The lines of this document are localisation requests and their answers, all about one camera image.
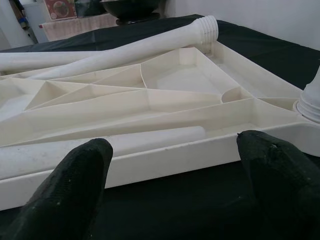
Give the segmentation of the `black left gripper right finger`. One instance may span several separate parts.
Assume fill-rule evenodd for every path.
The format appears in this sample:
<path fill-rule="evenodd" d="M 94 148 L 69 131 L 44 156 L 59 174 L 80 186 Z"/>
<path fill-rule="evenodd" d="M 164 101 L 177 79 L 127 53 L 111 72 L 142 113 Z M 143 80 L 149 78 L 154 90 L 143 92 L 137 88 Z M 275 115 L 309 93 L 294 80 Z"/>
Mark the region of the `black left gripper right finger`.
<path fill-rule="evenodd" d="M 262 131 L 238 133 L 236 144 L 254 195 L 284 240 L 320 238 L 320 169 L 292 143 Z"/>

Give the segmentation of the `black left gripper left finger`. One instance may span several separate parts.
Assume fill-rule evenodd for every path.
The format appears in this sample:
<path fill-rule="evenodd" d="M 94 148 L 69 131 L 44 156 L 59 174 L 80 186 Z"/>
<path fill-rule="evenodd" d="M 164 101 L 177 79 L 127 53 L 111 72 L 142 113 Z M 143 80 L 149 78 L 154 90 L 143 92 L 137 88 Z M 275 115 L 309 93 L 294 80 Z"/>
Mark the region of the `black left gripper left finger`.
<path fill-rule="evenodd" d="M 104 138 L 72 149 L 21 208 L 1 239 L 90 239 L 112 158 L 113 147 Z"/>

